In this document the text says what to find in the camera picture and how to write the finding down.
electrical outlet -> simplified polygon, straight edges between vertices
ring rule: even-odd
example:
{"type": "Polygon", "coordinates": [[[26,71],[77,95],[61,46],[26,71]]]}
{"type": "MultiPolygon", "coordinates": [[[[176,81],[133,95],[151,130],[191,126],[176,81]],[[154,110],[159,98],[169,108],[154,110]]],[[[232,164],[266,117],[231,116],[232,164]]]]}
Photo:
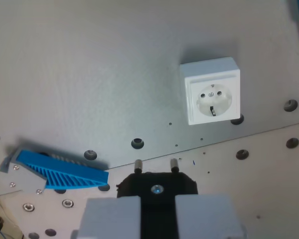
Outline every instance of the electrical outlet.
{"type": "Polygon", "coordinates": [[[232,57],[180,66],[188,124],[240,117],[240,69],[232,57]]]}

small screw hole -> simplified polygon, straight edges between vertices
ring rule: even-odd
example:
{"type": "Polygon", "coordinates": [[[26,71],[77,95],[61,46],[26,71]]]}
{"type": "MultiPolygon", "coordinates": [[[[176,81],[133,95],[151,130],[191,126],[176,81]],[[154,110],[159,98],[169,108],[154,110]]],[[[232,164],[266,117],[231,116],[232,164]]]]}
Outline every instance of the small screw hole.
{"type": "Polygon", "coordinates": [[[288,100],[284,105],[284,110],[286,112],[292,112],[298,107],[298,102],[296,100],[288,100]]]}
{"type": "Polygon", "coordinates": [[[49,237],[54,237],[56,235],[56,231],[54,229],[45,230],[45,234],[49,237]]]}
{"type": "Polygon", "coordinates": [[[58,194],[65,194],[66,189],[55,189],[54,191],[58,194]]]}
{"type": "Polygon", "coordinates": [[[87,160],[95,160],[95,159],[98,157],[98,155],[97,155],[96,152],[93,151],[93,150],[86,150],[86,151],[84,152],[84,157],[85,157],[87,160]]]}
{"type": "Polygon", "coordinates": [[[101,192],[107,192],[107,191],[109,191],[110,190],[110,185],[109,184],[107,184],[107,185],[104,185],[104,186],[100,186],[100,187],[98,187],[99,188],[99,190],[101,191],[101,192]]]}
{"type": "Polygon", "coordinates": [[[248,158],[248,156],[249,156],[249,152],[245,149],[239,150],[236,153],[236,158],[239,160],[245,160],[246,158],[248,158]]]}
{"type": "Polygon", "coordinates": [[[144,147],[144,141],[141,138],[135,138],[132,140],[131,146],[134,149],[141,149],[144,147]]]}
{"type": "Polygon", "coordinates": [[[29,237],[29,239],[39,239],[40,238],[38,233],[29,233],[28,237],[29,237]]]}
{"type": "Polygon", "coordinates": [[[299,139],[297,138],[291,138],[286,143],[287,148],[296,148],[298,145],[299,145],[299,139]]]}

metal panel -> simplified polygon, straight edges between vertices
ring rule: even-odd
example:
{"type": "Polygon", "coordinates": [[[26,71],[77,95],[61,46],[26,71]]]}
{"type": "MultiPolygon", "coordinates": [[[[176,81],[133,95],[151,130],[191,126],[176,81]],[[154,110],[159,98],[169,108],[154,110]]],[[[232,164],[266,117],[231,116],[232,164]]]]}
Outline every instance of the metal panel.
{"type": "Polygon", "coordinates": [[[95,164],[112,168],[299,123],[299,107],[283,110],[299,102],[290,6],[0,0],[0,151],[31,143],[83,158],[92,149],[95,164]],[[223,56],[241,69],[245,122],[188,126],[179,64],[223,56]],[[145,146],[133,149],[134,138],[145,146]]]}
{"type": "MultiPolygon", "coordinates": [[[[250,239],[299,239],[299,146],[286,147],[292,137],[299,139],[299,124],[147,160],[143,172],[168,172],[170,159],[177,158],[180,171],[197,182],[199,194],[230,197],[250,239]],[[236,159],[241,149],[249,151],[245,160],[236,159]]],[[[133,171],[132,164],[110,169],[108,192],[45,190],[41,195],[15,192],[1,199],[25,235],[35,232],[47,239],[44,231],[51,228],[59,238],[71,238],[79,229],[87,199],[116,197],[116,185],[133,171]],[[74,207],[63,207],[65,199],[73,200],[74,207]],[[28,202],[35,206],[32,213],[22,209],[28,202]]]]}

perforated plate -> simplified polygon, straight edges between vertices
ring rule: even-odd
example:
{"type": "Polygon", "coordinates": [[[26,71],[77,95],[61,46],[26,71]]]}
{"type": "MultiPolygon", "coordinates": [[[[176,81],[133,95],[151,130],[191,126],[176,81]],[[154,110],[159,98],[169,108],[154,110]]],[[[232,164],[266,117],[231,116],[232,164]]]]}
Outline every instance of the perforated plate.
{"type": "MultiPolygon", "coordinates": [[[[177,158],[180,171],[197,182],[199,194],[230,197],[249,239],[299,239],[299,145],[286,147],[293,137],[299,140],[299,124],[147,160],[143,172],[169,172],[170,159],[177,158]],[[241,149],[249,152],[245,160],[236,158],[241,149]]],[[[1,198],[25,235],[35,232],[48,239],[44,231],[51,228],[58,238],[74,239],[70,235],[79,229],[87,199],[116,197],[116,185],[133,170],[133,165],[110,169],[108,192],[45,190],[41,195],[16,192],[1,198]],[[63,207],[65,199],[73,200],[74,207],[63,207]],[[35,206],[32,213],[22,209],[27,202],[35,206]]]]}
{"type": "Polygon", "coordinates": [[[0,0],[0,160],[25,143],[94,150],[111,168],[299,123],[299,106],[283,109],[299,103],[288,3],[0,0]],[[241,69],[245,121],[188,126],[179,64],[224,56],[241,69]]]}

power socket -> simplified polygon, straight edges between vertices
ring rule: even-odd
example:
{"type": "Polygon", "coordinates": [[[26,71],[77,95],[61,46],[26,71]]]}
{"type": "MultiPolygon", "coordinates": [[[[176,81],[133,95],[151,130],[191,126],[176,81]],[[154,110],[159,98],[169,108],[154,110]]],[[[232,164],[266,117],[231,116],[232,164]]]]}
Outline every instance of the power socket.
{"type": "Polygon", "coordinates": [[[180,66],[188,124],[240,117],[240,69],[232,57],[180,66]]]}

